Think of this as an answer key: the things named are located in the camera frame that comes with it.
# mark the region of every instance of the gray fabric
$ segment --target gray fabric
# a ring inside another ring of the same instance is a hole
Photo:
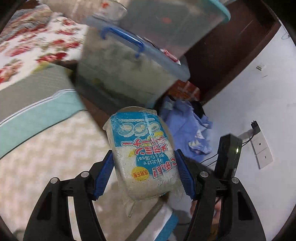
[[[73,88],[65,69],[52,65],[0,91],[0,121],[58,90]]]

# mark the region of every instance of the plastic storage box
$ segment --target plastic storage box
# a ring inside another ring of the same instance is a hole
[[[218,0],[130,0],[124,5],[127,14],[121,28],[178,58],[219,23],[230,20]]]
[[[78,64],[78,80],[87,81],[112,98],[153,107],[178,79],[187,81],[188,67],[173,62],[150,43],[102,20],[89,28]]]

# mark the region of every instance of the yellow sticker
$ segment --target yellow sticker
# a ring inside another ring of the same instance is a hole
[[[163,136],[163,131],[157,131],[153,134],[154,137],[161,137]]]
[[[131,171],[131,176],[137,181],[144,181],[148,179],[149,172],[145,167],[134,167]]]

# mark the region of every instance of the power adapter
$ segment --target power adapter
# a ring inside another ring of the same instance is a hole
[[[251,123],[251,127],[253,129],[253,136],[258,134],[261,131],[257,121],[255,120]]]

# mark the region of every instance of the light switch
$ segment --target light switch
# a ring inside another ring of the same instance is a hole
[[[257,155],[257,160],[258,160],[260,169],[262,169],[263,167],[267,166],[268,164],[274,161],[269,148],[265,148],[263,151],[261,151]]]

